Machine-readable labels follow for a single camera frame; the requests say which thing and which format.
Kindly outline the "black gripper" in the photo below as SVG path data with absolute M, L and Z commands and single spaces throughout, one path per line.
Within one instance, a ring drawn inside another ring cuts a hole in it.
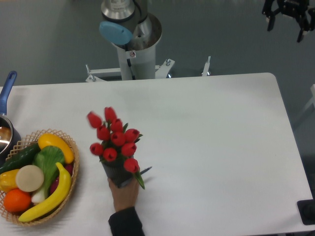
M 309 0 L 277 0 L 277 8 L 273 10 L 274 0 L 266 0 L 263 5 L 262 14 L 266 16 L 268 21 L 267 30 L 271 31 L 274 27 L 275 16 L 279 13 L 290 17 L 297 17 L 297 23 L 300 31 L 297 37 L 297 42 L 301 42 L 304 37 L 304 32 L 313 30 L 313 13 L 308 12 L 310 20 L 305 14 L 310 6 Z

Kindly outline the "black sleeved forearm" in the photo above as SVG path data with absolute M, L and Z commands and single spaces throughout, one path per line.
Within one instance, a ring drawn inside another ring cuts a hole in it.
M 142 222 L 135 207 L 129 207 L 112 214 L 108 220 L 113 236 L 144 236 Z

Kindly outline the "person's bare hand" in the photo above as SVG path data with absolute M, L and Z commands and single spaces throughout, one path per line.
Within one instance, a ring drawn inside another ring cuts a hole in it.
M 139 192 L 139 183 L 135 178 L 123 188 L 118 188 L 110 178 L 108 184 L 112 193 L 115 212 L 135 207 Z

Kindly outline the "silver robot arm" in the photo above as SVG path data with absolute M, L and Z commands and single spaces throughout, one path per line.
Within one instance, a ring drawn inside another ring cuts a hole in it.
M 274 27 L 279 13 L 296 20 L 299 25 L 297 42 L 304 34 L 315 29 L 315 8 L 308 0 L 266 0 L 262 14 L 268 22 L 267 30 Z M 162 34 L 160 21 L 148 12 L 146 0 L 104 0 L 101 4 L 103 21 L 99 32 L 103 38 L 125 51 L 144 50 L 159 42 Z

